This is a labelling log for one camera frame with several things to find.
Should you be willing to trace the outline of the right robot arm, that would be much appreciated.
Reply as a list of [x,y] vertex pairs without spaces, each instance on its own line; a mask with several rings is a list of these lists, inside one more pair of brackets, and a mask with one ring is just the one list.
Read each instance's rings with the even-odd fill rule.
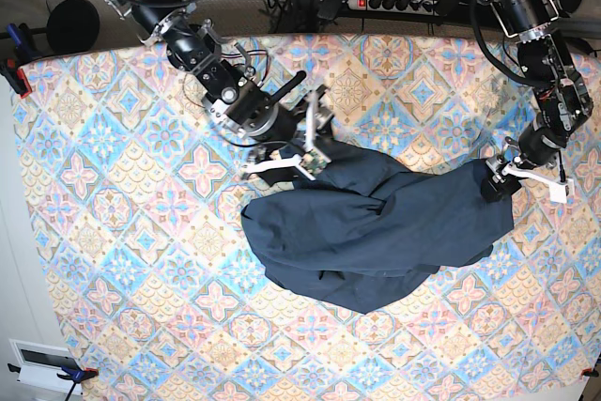
[[330,163],[318,142],[333,118],[320,101],[324,87],[305,94],[292,109],[281,103],[304,81],[305,71],[270,94],[239,42],[221,37],[211,20],[189,23],[195,0],[105,1],[141,28],[145,45],[163,42],[170,63],[204,87],[200,105],[211,125],[228,144],[249,151],[245,177],[258,176],[269,185],[314,180]]

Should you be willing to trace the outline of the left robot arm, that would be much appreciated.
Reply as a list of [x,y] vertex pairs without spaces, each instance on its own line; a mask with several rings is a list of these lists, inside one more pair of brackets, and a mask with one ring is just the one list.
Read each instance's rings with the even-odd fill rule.
[[[478,7],[490,7],[503,34],[516,39],[520,73],[509,69],[487,48]],[[488,176],[481,193],[488,202],[513,195],[525,178],[546,184],[556,203],[566,202],[574,190],[566,175],[552,180],[535,171],[545,165],[562,165],[562,150],[593,113],[593,100],[561,31],[554,25],[559,17],[553,0],[470,0],[470,23],[485,58],[514,82],[530,87],[539,109],[518,139],[506,139],[506,146],[516,153],[512,159],[499,153],[487,160]]]

